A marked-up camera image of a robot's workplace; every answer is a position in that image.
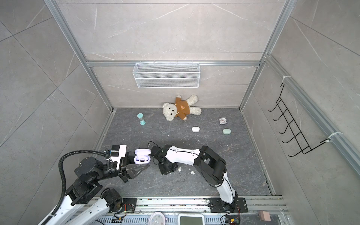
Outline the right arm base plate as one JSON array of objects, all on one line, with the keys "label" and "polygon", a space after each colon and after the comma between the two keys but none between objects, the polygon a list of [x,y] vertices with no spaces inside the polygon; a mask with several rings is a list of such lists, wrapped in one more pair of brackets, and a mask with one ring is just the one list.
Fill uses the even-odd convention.
[{"label": "right arm base plate", "polygon": [[247,213],[248,207],[245,198],[236,198],[233,203],[226,203],[220,198],[210,198],[207,206],[212,213],[240,212]]}]

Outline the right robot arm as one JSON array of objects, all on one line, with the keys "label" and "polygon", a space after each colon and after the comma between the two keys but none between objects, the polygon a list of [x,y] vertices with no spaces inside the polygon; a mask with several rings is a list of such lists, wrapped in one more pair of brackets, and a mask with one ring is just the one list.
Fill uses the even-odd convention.
[{"label": "right robot arm", "polygon": [[210,147],[189,150],[171,145],[163,148],[155,145],[151,148],[151,156],[158,161],[163,175],[175,172],[179,163],[193,166],[211,187],[217,189],[222,202],[234,204],[237,194],[228,179],[226,161]]}]

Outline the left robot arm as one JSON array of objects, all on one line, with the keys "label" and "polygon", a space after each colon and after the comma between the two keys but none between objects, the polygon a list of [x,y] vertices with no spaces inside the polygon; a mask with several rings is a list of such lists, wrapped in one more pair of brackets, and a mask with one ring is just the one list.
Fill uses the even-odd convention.
[{"label": "left robot arm", "polygon": [[[67,186],[63,163],[66,158],[77,154],[95,154],[106,159],[102,163],[92,156],[84,158],[75,169],[77,179]],[[101,180],[119,177],[124,182],[137,177],[150,165],[137,160],[137,156],[126,151],[106,150],[105,152],[79,150],[63,155],[58,163],[61,176],[61,197],[42,225],[89,225],[108,212],[134,212],[136,200],[123,200],[114,188],[103,189]]]}]

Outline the purple earbud charging case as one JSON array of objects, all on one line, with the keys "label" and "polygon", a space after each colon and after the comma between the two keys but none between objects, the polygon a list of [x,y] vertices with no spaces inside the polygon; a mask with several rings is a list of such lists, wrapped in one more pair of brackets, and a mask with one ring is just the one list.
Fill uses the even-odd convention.
[{"label": "purple earbud charging case", "polygon": [[137,149],[135,150],[134,162],[135,164],[149,164],[151,161],[150,158],[151,150],[150,149]]}]

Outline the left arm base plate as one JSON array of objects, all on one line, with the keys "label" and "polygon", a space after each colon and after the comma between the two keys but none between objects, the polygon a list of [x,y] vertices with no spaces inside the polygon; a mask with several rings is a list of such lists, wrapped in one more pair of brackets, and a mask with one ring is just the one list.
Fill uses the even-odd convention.
[{"label": "left arm base plate", "polygon": [[113,213],[133,213],[137,206],[137,198],[123,198],[116,201],[111,207]]}]

